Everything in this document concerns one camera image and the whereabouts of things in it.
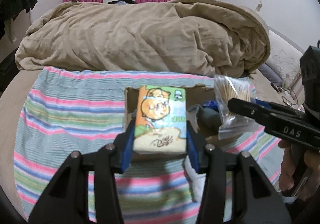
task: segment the human hand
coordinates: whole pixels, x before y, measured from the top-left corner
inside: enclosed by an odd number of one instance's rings
[[[294,185],[293,174],[296,166],[291,156],[291,143],[281,140],[278,144],[280,148],[284,148],[283,161],[281,163],[281,174],[279,177],[279,188],[282,191],[290,190]],[[299,199],[307,200],[317,191],[320,184],[320,154],[306,151],[304,154],[305,164],[312,168],[312,174],[304,185],[299,194]]]

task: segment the striped blanket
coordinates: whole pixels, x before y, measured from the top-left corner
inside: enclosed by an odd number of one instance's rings
[[[213,87],[211,78],[170,72],[68,72],[45,67],[23,106],[14,150],[14,176],[28,217],[41,192],[73,150],[97,151],[124,131],[125,89],[141,85]],[[278,179],[282,151],[263,127],[223,147],[249,150],[271,182]],[[125,223],[195,223],[183,158],[132,162],[116,176]],[[95,220],[93,175],[89,175],[89,216]]]

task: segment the open cardboard box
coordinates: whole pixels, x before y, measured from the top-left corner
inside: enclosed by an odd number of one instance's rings
[[[215,93],[213,88],[208,88],[204,85],[195,85],[193,87],[174,86],[181,87],[186,90],[186,108],[189,108],[196,104],[203,104],[205,101],[214,100]],[[124,126],[127,128],[129,122],[132,120],[132,113],[138,105],[139,89],[127,88],[125,90],[125,116]],[[208,143],[216,146],[224,146],[234,141],[234,138],[218,140],[217,135],[213,135],[212,129],[206,127],[200,120],[197,120],[195,113],[187,113],[187,120],[189,120],[195,130],[195,132],[201,133]],[[184,155],[172,155],[172,154],[154,154],[154,155],[140,155],[133,153],[133,161],[154,160],[160,158],[174,159],[182,158]]]

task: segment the bolt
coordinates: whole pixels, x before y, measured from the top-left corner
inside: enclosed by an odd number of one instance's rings
[[[212,151],[214,150],[216,147],[213,144],[206,144],[205,145],[205,149],[207,149],[208,151]]]
[[[113,150],[113,149],[115,149],[115,145],[114,144],[107,144],[106,149]]]
[[[250,153],[249,153],[248,151],[242,151],[242,152],[241,152],[241,155],[242,155],[243,157],[245,157],[245,158],[250,157]]]
[[[78,158],[79,155],[80,155],[80,152],[79,152],[79,151],[73,151],[73,152],[71,153],[71,157],[74,158],[74,159]]]

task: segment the brown blanket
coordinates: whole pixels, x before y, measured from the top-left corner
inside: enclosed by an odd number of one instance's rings
[[[268,28],[247,8],[213,0],[68,2],[31,25],[16,62],[24,70],[55,66],[239,77],[269,54]]]

